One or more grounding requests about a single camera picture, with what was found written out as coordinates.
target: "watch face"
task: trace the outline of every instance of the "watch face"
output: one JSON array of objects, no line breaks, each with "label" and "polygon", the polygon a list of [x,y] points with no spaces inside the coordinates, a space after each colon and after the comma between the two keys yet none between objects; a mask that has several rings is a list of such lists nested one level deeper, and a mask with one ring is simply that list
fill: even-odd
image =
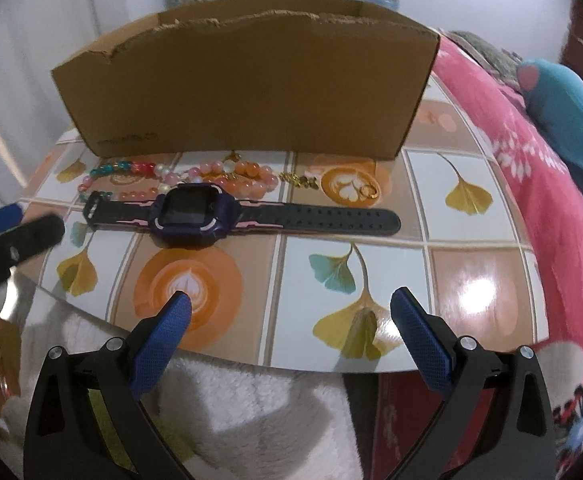
[{"label": "watch face", "polygon": [[158,221],[164,226],[203,227],[214,216],[217,197],[212,186],[175,187],[165,197]]}]

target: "screw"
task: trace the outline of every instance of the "screw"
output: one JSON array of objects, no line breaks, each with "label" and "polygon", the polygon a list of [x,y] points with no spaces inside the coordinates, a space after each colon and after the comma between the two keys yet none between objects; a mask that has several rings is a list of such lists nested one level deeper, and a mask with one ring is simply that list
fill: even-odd
[{"label": "screw", "polygon": [[49,350],[50,359],[58,359],[62,355],[62,346],[54,346]]},{"label": "screw", "polygon": [[533,357],[533,350],[528,346],[521,346],[521,355],[525,359],[531,359]]},{"label": "screw", "polygon": [[469,336],[464,336],[460,340],[460,346],[462,346],[462,348],[465,350],[475,350],[477,345],[478,344],[476,343],[476,340]]},{"label": "screw", "polygon": [[113,351],[119,350],[122,347],[122,339],[119,337],[112,337],[107,341],[107,349]]}]

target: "tile pattern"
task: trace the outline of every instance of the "tile pattern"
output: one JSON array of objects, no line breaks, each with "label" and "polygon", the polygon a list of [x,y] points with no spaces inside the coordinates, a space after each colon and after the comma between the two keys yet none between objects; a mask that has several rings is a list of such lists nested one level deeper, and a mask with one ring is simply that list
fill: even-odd
[{"label": "tile pattern", "polygon": [[[228,152],[150,155],[184,171]],[[523,218],[481,132],[434,75],[396,160],[243,152],[276,172],[316,177],[319,189],[281,183],[266,200],[396,211],[392,237],[249,235],[200,251],[160,247],[149,234],[86,229],[76,186],[103,160],[65,133],[25,190],[26,218],[48,210],[63,242],[22,270],[59,298],[127,330],[185,290],[194,323],[180,346],[273,367],[342,372],[414,368],[389,316],[409,286],[429,312],[489,348],[547,338],[547,315]],[[95,189],[148,190],[155,180],[102,178]],[[372,186],[377,196],[361,192]]]}]

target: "teal ginkgo leaf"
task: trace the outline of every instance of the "teal ginkgo leaf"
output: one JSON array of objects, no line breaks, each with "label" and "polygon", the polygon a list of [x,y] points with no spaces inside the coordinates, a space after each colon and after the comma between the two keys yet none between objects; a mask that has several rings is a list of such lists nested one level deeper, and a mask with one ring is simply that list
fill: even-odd
[{"label": "teal ginkgo leaf", "polygon": [[314,269],[316,280],[329,290],[351,294],[356,290],[356,282],[347,266],[350,254],[351,250],[342,257],[310,254],[309,264]]},{"label": "teal ginkgo leaf", "polygon": [[71,243],[76,247],[82,247],[82,244],[84,244],[84,238],[87,236],[88,231],[89,226],[84,222],[74,222],[71,226],[71,234],[69,235]]}]

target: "beaded bracelet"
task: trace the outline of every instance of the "beaded bracelet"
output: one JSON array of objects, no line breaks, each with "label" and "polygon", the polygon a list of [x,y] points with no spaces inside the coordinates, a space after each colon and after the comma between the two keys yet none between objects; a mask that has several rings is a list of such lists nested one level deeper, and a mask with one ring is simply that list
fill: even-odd
[{"label": "beaded bracelet", "polygon": [[[121,192],[116,197],[118,200],[127,201],[154,200],[156,196],[168,192],[181,182],[213,182],[239,200],[245,198],[252,200],[263,199],[265,193],[276,189],[280,179],[296,187],[318,189],[315,177],[298,177],[292,173],[281,173],[279,178],[273,173],[271,167],[267,165],[261,166],[256,162],[243,160],[235,161],[232,156],[227,157],[224,161],[203,162],[199,166],[194,166],[182,172],[182,174],[174,173],[169,166],[164,164],[119,160],[117,162],[107,162],[84,177],[78,186],[80,199],[86,202],[88,190],[92,187],[94,181],[113,173],[136,174],[145,178],[161,180],[157,187],[151,187],[148,191]],[[109,200],[114,198],[111,191],[104,192],[103,195]]]}]

